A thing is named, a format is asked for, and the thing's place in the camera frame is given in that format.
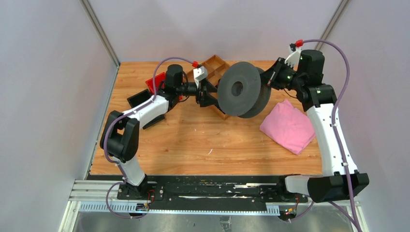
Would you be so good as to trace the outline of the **black cable spool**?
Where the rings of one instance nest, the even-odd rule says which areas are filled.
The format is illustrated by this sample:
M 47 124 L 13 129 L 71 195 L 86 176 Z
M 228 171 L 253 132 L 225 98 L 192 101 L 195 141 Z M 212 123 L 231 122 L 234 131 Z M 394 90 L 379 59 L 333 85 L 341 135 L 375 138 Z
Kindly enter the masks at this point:
M 249 62 L 238 62 L 223 74 L 218 87 L 219 108 L 230 116 L 252 118 L 270 100 L 271 88 L 262 83 L 264 71 Z

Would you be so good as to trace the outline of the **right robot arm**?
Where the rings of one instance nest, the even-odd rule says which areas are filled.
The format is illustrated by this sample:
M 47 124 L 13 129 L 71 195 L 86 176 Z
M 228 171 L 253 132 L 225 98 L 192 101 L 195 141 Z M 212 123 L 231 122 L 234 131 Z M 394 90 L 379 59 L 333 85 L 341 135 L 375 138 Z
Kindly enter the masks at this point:
M 279 178 L 276 194 L 284 202 L 296 194 L 309 196 L 316 203 L 348 200 L 369 185 L 368 175 L 359 172 L 343 138 L 335 91 L 322 82 L 324 62 L 322 52 L 303 50 L 296 70 L 284 58 L 278 58 L 266 71 L 259 70 L 265 86 L 296 91 L 322 158 L 321 176 L 289 174 Z

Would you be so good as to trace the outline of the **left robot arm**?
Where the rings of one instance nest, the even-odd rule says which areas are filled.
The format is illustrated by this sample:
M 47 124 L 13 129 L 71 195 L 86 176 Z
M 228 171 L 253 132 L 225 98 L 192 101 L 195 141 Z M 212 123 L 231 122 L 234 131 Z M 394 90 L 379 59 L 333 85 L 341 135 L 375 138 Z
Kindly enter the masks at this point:
M 137 200 L 144 199 L 152 190 L 148 187 L 148 177 L 140 167 L 137 150 L 139 131 L 159 122 L 172 110 L 182 97 L 194 96 L 200 107 L 216 104 L 211 96 L 216 88 L 207 81 L 208 71 L 203 65 L 193 64 L 193 81 L 182 66 L 172 64 L 157 81 L 151 78 L 152 87 L 131 97 L 138 105 L 124 112 L 112 111 L 107 118 L 100 141 L 105 158 L 115 164 L 123 175 L 119 189 Z

